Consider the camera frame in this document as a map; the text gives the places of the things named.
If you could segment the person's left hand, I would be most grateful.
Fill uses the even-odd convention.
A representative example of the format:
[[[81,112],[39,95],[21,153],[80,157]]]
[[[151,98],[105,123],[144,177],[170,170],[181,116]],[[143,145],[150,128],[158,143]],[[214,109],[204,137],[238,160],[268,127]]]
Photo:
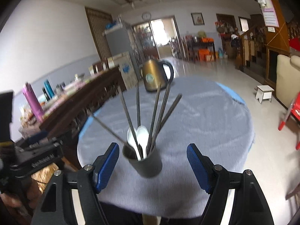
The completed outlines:
[[[42,193],[39,189],[38,182],[35,181],[34,179],[31,180],[31,185],[27,190],[27,199],[28,199],[28,204],[31,209],[35,209],[36,205],[41,197]],[[14,217],[14,219],[19,223],[19,224],[30,224],[31,222],[22,216],[19,213],[19,209],[22,206],[22,202],[19,200],[19,198],[14,195],[14,194],[7,194],[3,193],[1,194],[1,199],[3,203],[5,204],[6,208],[10,212],[10,214]]]

